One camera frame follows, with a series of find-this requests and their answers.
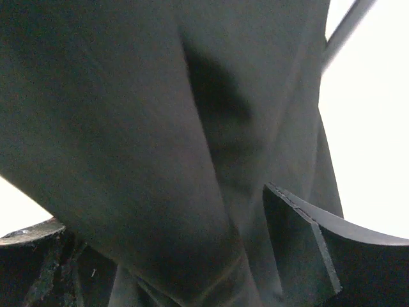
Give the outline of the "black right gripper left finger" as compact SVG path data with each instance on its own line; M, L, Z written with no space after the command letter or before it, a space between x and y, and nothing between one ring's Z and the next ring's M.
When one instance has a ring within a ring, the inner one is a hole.
M1 238L1 306L108 306L116 264L51 218Z

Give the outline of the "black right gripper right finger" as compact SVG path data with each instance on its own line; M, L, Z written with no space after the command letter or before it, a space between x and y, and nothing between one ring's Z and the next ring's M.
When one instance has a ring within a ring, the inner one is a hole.
M286 306L408 306L408 240L267 184L263 204Z

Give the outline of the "black shirt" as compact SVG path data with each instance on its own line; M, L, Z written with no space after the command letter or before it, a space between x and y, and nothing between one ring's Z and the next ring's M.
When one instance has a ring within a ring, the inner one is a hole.
M116 306L282 306L262 190L337 216L328 1L2 1L1 176L114 260Z

